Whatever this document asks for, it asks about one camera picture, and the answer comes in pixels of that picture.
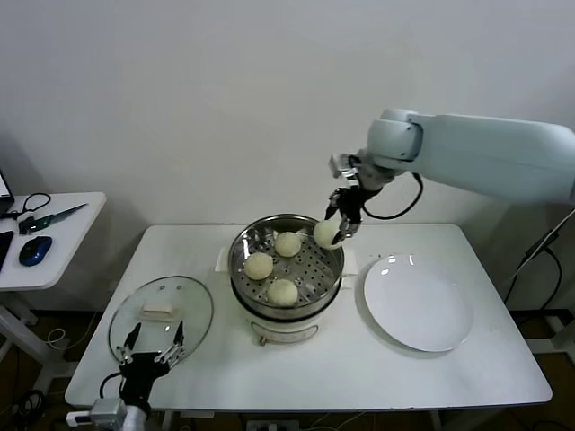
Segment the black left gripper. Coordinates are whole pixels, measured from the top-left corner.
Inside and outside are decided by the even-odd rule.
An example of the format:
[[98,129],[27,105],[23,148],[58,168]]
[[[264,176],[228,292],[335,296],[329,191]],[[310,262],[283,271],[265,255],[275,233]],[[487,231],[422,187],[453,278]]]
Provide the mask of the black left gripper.
[[124,378],[119,395],[126,404],[147,404],[155,381],[167,375],[169,365],[176,365],[185,353],[183,321],[175,331],[172,344],[160,354],[145,352],[132,355],[140,330],[141,323],[138,322],[123,345],[116,347],[122,363],[119,370]]

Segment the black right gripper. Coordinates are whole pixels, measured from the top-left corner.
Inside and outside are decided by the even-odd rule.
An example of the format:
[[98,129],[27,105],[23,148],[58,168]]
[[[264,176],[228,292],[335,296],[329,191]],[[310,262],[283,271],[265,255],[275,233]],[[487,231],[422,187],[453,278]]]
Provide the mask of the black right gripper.
[[365,202],[364,197],[363,189],[357,187],[339,188],[329,196],[324,219],[330,220],[341,213],[339,228],[334,235],[334,244],[344,242],[357,233],[362,221],[361,209]]

